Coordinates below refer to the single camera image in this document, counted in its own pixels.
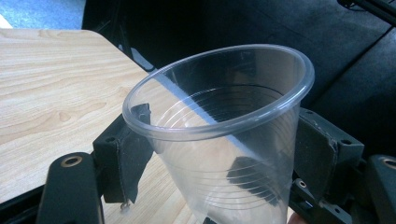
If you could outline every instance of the light wood tabletop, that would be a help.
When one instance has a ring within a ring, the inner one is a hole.
[[[92,141],[147,73],[89,31],[0,30],[0,203],[45,183],[50,164]],[[154,155],[136,204],[104,203],[106,223],[196,223]]]

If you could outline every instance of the cup rim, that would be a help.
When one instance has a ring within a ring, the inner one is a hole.
[[[296,60],[299,60],[304,66],[304,76],[302,79],[293,87],[290,91],[284,94],[279,99],[273,101],[271,104],[266,105],[260,109],[247,113],[243,116],[234,119],[224,120],[222,122],[216,124],[208,124],[204,126],[198,127],[187,127],[187,128],[167,128],[154,126],[147,123],[144,123],[138,119],[134,119],[134,116],[130,111],[130,98],[137,92],[141,86],[149,82],[155,77],[160,76],[165,71],[178,66],[180,64],[186,63],[191,60],[196,60],[199,58],[203,58],[208,55],[238,50],[238,49],[277,49],[288,54],[294,56]],[[124,117],[127,125],[135,132],[142,134],[148,138],[160,139],[165,141],[197,141],[203,139],[216,138],[220,136],[224,136],[231,133],[239,133],[246,129],[257,127],[264,122],[267,122],[271,119],[278,117],[284,112],[288,111],[295,105],[299,104],[301,100],[308,94],[309,90],[312,88],[314,79],[315,79],[315,71],[310,60],[302,54],[300,51],[284,46],[279,45],[270,45],[270,44],[253,44],[253,45],[240,45],[233,46],[223,49],[214,49],[210,51],[206,51],[203,53],[199,53],[196,55],[192,55],[185,59],[179,60],[174,63],[170,63],[165,67],[157,70],[156,72],[150,74],[149,76],[143,78],[140,82],[138,82],[132,90],[126,96],[123,106],[122,106],[122,115]]]

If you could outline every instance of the floor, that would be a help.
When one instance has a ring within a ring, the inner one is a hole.
[[[85,0],[1,0],[0,18],[17,29],[78,30],[84,7]]]

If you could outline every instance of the cup body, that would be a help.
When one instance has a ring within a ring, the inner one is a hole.
[[[199,221],[286,223],[299,104],[314,69],[274,45],[218,49],[165,66],[125,99]],[[150,124],[136,105],[149,104]]]

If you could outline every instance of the wooden table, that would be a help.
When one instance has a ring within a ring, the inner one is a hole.
[[[92,152],[146,75],[93,32],[0,30],[0,203],[43,185],[62,155]],[[136,204],[104,211],[106,223],[196,223],[156,155]]]

